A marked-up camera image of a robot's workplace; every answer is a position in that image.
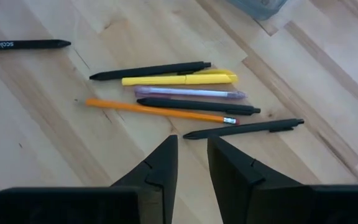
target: wooden table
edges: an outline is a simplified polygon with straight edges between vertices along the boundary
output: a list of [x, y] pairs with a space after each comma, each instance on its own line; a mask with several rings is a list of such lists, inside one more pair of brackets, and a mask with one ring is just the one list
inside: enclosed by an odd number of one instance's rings
[[[197, 60], [238, 74], [207, 87], [249, 94], [262, 112], [242, 123], [306, 120], [225, 140], [302, 183], [358, 182], [358, 0], [304, 0], [259, 24], [223, 0], [0, 0], [0, 40], [51, 38], [73, 45], [0, 52], [0, 190], [109, 185], [168, 135], [220, 126], [74, 101], [134, 103], [132, 88], [88, 77]], [[206, 140], [179, 147], [174, 222], [221, 223]]]

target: light wood desk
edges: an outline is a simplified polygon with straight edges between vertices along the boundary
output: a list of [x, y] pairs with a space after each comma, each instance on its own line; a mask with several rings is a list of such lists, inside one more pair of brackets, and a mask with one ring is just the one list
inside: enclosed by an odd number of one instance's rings
[[[0, 0], [0, 40], [66, 39], [61, 50], [0, 52], [0, 190], [104, 186], [169, 134], [220, 126], [85, 108], [76, 98], [135, 102], [94, 73], [204, 60], [239, 75], [261, 114], [303, 118], [286, 133], [227, 136], [302, 183], [358, 183], [358, 0], [304, 0], [256, 23], [223, 0]], [[206, 140], [179, 140], [174, 223], [221, 223]]]

